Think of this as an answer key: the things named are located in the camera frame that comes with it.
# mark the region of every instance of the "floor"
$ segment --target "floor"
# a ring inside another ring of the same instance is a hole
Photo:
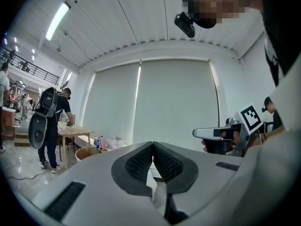
[[[29,121],[21,121],[16,123],[16,131],[25,132],[29,127]],[[0,166],[6,178],[15,177],[21,178],[33,178],[37,174],[44,173],[45,170],[40,167],[38,151],[32,147],[16,147],[13,141],[4,140],[3,146],[6,151],[0,154]],[[60,161],[59,147],[56,147],[56,162],[63,166],[63,161]],[[76,158],[72,146],[69,146],[69,151],[66,149],[68,167],[75,165]],[[45,156],[47,158],[47,149],[45,148]],[[51,180],[59,177],[66,169],[60,170],[58,173],[51,173],[50,169],[42,175],[37,175],[34,179],[17,180],[15,178],[8,178],[8,183],[15,192],[19,192],[24,197],[33,200],[34,196],[45,187]],[[162,182],[157,183],[157,189],[152,198],[152,202],[161,215],[164,215],[166,205],[166,184]]]

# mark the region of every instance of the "sneaker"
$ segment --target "sneaker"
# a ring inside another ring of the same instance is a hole
[[[57,164],[56,168],[51,168],[51,172],[52,173],[57,173],[60,169],[62,169],[62,167],[59,164]]]
[[[48,168],[49,167],[49,162],[48,161],[45,161],[45,164],[43,164],[42,162],[41,162],[41,168],[42,169],[45,169],[45,168]]]
[[[0,153],[4,153],[5,152],[5,147],[2,147],[2,149],[0,149]]]

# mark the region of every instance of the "white shirt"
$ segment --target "white shirt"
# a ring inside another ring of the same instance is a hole
[[[0,106],[3,106],[3,95],[6,90],[9,90],[9,79],[3,71],[0,71]]]

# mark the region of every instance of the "black pants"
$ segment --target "black pants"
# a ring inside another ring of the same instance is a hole
[[[0,148],[2,149],[2,106],[0,106]]]
[[[55,148],[57,140],[57,125],[48,126],[45,134],[43,146],[38,150],[40,162],[46,160],[45,146],[47,146],[47,155],[52,168],[56,168]]]

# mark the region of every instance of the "railing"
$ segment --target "railing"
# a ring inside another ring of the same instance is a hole
[[[13,59],[10,60],[9,53],[10,51],[8,49],[2,46],[0,47],[0,58],[2,60],[9,61],[11,65],[17,67],[18,69],[21,69],[24,72],[27,72],[29,74],[39,77],[40,79],[57,85],[57,81],[59,79],[58,76],[35,66],[34,64],[28,62],[27,60],[21,58],[18,55],[14,55]]]

